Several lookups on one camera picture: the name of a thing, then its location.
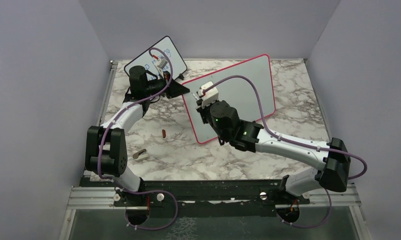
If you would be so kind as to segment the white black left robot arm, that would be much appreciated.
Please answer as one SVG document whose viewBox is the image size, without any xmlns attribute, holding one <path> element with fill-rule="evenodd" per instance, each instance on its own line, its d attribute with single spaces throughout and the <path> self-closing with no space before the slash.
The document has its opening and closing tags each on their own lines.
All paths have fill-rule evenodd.
<svg viewBox="0 0 401 240">
<path fill-rule="evenodd" d="M 127 191 L 133 205 L 145 201 L 146 192 L 140 188 L 142 179 L 128 167 L 126 134 L 147 113 L 155 97 L 176 98 L 190 90 L 173 79 L 172 71 L 164 71 L 152 80 L 151 72 L 136 65 L 129 70 L 129 88 L 118 112 L 100 126 L 87 130 L 85 169 L 103 180 L 112 180 Z"/>
</svg>

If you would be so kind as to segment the pink framed whiteboard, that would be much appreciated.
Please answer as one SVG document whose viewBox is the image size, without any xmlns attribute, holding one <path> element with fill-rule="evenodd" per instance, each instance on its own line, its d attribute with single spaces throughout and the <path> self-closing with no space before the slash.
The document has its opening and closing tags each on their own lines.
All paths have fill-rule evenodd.
<svg viewBox="0 0 401 240">
<path fill-rule="evenodd" d="M 190 89 L 190 92 L 184 94 L 182 98 L 195 139 L 199 144 L 210 142 L 216 139 L 217 135 L 208 124 L 203 124 L 201 116 L 196 110 L 197 104 L 192 93 L 196 94 L 200 86 L 209 81 L 216 83 L 219 80 L 234 75 L 244 76 L 254 84 L 265 117 L 275 113 L 277 107 L 275 103 L 271 60 L 267 54 L 261 54 L 186 81 L 182 85 Z M 218 99 L 226 101 L 231 107 L 236 108 L 242 120 L 258 121 L 261 119 L 256 95 L 247 81 L 241 78 L 232 78 L 221 83 L 216 88 L 219 93 Z"/>
</svg>

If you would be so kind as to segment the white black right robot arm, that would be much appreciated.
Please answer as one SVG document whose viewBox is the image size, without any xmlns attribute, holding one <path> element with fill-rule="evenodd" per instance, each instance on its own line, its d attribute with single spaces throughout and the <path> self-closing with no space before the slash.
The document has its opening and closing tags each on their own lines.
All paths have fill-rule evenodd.
<svg viewBox="0 0 401 240">
<path fill-rule="evenodd" d="M 347 148 L 341 139 L 307 143 L 297 137 L 270 134 L 263 125 L 240 119 L 237 110 L 226 101 L 202 104 L 201 99 L 197 100 L 196 111 L 202 122 L 215 131 L 220 145 L 228 143 L 242 152 L 275 154 L 310 166 L 282 179 L 277 189 L 277 198 L 282 203 L 288 204 L 318 188 L 338 193 L 347 190 L 351 158 L 345 154 Z"/>
</svg>

